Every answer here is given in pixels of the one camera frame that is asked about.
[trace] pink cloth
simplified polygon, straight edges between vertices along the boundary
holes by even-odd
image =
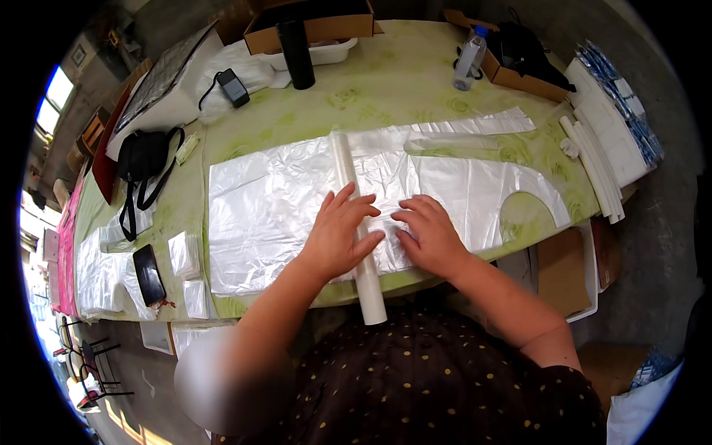
[[[79,195],[82,192],[82,181],[72,193],[67,207],[64,208],[62,217],[57,226],[59,233],[59,308],[52,308],[66,315],[77,314],[74,304],[74,218],[79,207]]]

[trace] black bag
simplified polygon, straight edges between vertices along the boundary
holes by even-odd
[[[183,145],[185,132],[182,128],[178,127],[168,132],[168,135],[160,131],[143,132],[138,130],[128,135],[121,144],[117,169],[119,178],[126,181],[127,191],[126,202],[124,203],[121,215],[119,215],[119,224],[126,239],[129,241],[136,239],[136,214],[133,204],[134,187],[139,186],[136,207],[138,207],[139,210],[146,210],[151,207],[151,204],[153,204],[153,201],[158,197],[161,188],[163,188],[168,180],[168,176],[173,170],[173,166],[176,163],[175,157],[148,199],[145,199],[146,186],[148,180],[159,174],[161,170],[163,170],[163,167],[166,166],[169,144],[176,132],[180,132],[180,141],[178,142],[178,148],[180,148],[180,146]],[[129,230],[126,230],[124,227],[124,217],[126,213],[129,215]]]

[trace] smartphone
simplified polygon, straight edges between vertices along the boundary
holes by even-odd
[[[220,88],[225,97],[232,103],[233,108],[240,108],[250,101],[245,85],[242,85],[232,68],[228,68],[217,76]]]
[[[163,280],[158,273],[156,257],[153,255],[153,246],[147,244],[133,254],[134,267],[138,277],[138,287],[146,306],[151,306],[166,298]]]

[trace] concrete floor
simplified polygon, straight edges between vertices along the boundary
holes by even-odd
[[[108,337],[107,346],[121,344],[106,355],[114,376],[122,383],[120,389],[136,393],[105,397],[101,413],[87,415],[89,424],[107,445],[134,444],[132,431],[146,437],[155,435],[176,445],[210,443],[205,430],[188,419],[177,404],[173,391],[177,358],[143,347],[138,323],[111,320],[101,320],[91,326],[82,323],[80,333],[88,342]],[[109,402],[115,417],[124,419],[120,422],[122,426],[111,419],[105,401]]]

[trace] tablecloth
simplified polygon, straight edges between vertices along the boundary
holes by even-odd
[[[537,126],[528,133],[496,137],[499,150],[473,153],[467,147],[448,146],[423,155],[477,157],[515,162],[541,172],[561,193],[572,223],[599,211],[595,193],[578,159],[566,157],[559,142],[566,137],[558,123],[571,107],[529,93],[490,84],[486,77],[470,91],[451,85],[456,48],[465,33],[449,23],[380,21],[384,33],[362,38],[346,61],[314,67],[316,84],[308,90],[265,89],[250,102],[218,122],[204,127],[193,122],[187,135],[197,132],[201,142],[191,157],[174,169],[158,199],[151,229],[141,233],[134,248],[153,245],[168,300],[158,320],[188,320],[181,281],[171,273],[167,240],[181,231],[200,234],[207,256],[206,184],[209,166],[277,145],[323,136],[334,124],[345,130],[368,130],[414,122],[461,119],[520,107]],[[96,181],[88,176],[80,197],[75,244],[96,227],[106,224],[124,202],[117,189],[108,206]],[[557,233],[551,214],[535,197],[517,193],[501,209],[504,244],[480,256],[491,260],[521,250]],[[380,277],[387,297],[432,286],[439,278],[413,269]],[[353,283],[327,286],[314,306],[355,301]],[[241,316],[245,305],[233,298],[213,298],[221,318]],[[102,318],[134,320],[127,313],[103,313]]]

